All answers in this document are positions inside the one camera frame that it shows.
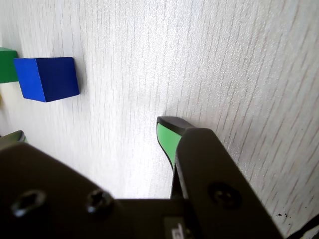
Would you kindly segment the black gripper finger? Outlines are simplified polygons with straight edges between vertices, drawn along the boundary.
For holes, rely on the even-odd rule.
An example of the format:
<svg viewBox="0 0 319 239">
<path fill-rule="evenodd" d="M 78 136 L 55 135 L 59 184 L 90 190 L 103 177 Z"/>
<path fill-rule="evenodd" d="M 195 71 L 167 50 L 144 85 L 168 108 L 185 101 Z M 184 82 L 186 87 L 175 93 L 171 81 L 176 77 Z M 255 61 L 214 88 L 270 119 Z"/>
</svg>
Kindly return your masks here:
<svg viewBox="0 0 319 239">
<path fill-rule="evenodd" d="M 19 130 L 0 139 L 3 239 L 106 239 L 110 197 L 65 164 L 34 148 Z"/>
<path fill-rule="evenodd" d="M 174 177 L 189 202 L 197 238 L 279 239 L 281 234 L 216 134 L 178 117 L 157 128 L 179 136 Z"/>
</svg>

